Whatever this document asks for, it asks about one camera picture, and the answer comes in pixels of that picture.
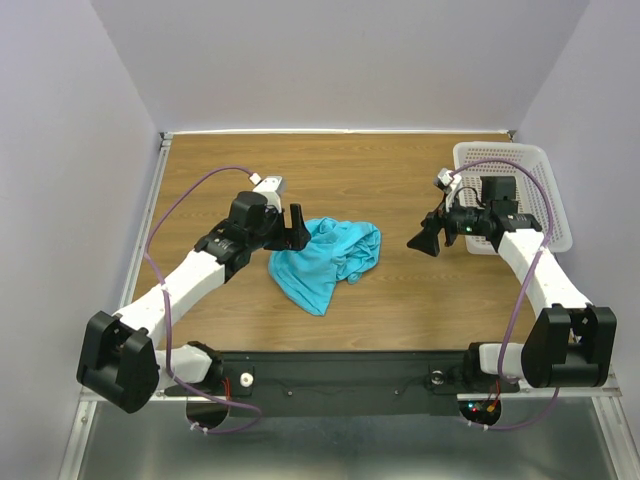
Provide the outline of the turquoise t shirt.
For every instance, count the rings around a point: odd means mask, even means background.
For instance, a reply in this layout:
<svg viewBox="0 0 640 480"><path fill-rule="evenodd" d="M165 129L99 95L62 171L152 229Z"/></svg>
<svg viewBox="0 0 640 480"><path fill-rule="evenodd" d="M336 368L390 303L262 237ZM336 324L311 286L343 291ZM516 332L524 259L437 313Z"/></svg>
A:
<svg viewBox="0 0 640 480"><path fill-rule="evenodd" d="M277 251L268 273L305 312L324 316L338 283L357 283L379 262L382 234L370 222L323 217L306 222L311 239L301 251Z"/></svg>

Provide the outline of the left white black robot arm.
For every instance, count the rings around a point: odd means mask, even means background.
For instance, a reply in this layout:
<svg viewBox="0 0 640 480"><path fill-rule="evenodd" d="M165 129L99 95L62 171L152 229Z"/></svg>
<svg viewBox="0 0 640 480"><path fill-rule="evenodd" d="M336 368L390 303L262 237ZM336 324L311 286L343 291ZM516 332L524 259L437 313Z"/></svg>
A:
<svg viewBox="0 0 640 480"><path fill-rule="evenodd" d="M209 347L169 343L173 326L201 299L225 285L260 249L301 251L310 240L302 208L286 222L274 192L242 191L229 215L201 237L169 275L114 314L99 311L87 323L76 378L127 413L140 410L158 389L179 383L199 393L222 382L222 360Z"/></svg>

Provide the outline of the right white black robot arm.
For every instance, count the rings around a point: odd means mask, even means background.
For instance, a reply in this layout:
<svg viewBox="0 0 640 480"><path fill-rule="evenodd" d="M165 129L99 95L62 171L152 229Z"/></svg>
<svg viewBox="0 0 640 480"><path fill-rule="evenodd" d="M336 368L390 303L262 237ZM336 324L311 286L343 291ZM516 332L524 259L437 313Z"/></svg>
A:
<svg viewBox="0 0 640 480"><path fill-rule="evenodd" d="M519 280L517 300L528 301L537 316L522 344L505 339L470 346L470 360L460 366L463 384L482 390L499 376L534 388L604 385L617 327L613 311L595 306L567 277L535 216L519 212L514 177L482 177L476 207L460 203L461 181L448 169L438 174L434 183L443 199L408 247L436 257L459 236L484 238Z"/></svg>

